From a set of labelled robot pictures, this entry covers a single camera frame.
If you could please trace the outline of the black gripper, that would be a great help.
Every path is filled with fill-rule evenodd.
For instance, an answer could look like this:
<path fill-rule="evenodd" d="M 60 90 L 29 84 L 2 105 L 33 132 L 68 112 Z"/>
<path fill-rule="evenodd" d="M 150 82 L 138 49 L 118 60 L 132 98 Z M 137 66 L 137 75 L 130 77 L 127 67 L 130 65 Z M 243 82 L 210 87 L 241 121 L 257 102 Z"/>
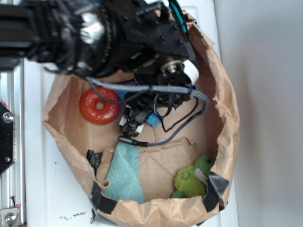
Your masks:
<path fill-rule="evenodd" d="M 180 86 L 193 88 L 198 79 L 198 69 L 189 60 L 174 61 L 164 65 L 156 74 L 136 74 L 135 82 L 148 86 Z M 178 108 L 183 102 L 190 99 L 190 94 L 177 91 L 154 91 L 139 95 L 126 102 L 125 112 L 119 122 L 124 125 L 138 125 L 135 132 L 143 131 L 147 118 L 154 113 L 163 122 L 164 117 L 170 114 L 173 108 Z"/>

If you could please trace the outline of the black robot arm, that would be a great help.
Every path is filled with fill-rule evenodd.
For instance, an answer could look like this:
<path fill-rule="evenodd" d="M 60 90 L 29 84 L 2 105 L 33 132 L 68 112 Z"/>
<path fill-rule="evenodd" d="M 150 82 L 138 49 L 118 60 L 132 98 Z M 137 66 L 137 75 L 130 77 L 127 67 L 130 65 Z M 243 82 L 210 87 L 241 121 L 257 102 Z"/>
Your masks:
<path fill-rule="evenodd" d="M 0 68 L 26 58 L 53 65 L 57 74 L 92 81 L 131 72 L 139 87 L 127 88 L 126 122 L 137 129 L 158 107 L 168 112 L 192 96 L 196 62 L 186 17 L 177 1 L 23 0 L 0 6 Z"/>

